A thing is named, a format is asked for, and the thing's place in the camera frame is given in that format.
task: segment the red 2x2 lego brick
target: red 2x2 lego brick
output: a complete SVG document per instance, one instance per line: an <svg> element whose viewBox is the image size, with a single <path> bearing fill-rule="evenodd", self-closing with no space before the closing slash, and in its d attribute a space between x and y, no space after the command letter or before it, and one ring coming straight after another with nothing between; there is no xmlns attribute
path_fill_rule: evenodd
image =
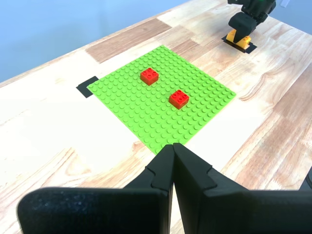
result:
<svg viewBox="0 0 312 234"><path fill-rule="evenodd" d="M147 85L151 85L158 80L158 73L154 71L152 68L148 68L147 70L141 73L141 80Z"/></svg>
<svg viewBox="0 0 312 234"><path fill-rule="evenodd" d="M181 109L189 101L189 96L183 93L181 90L176 91L169 97L169 102L177 109Z"/></svg>

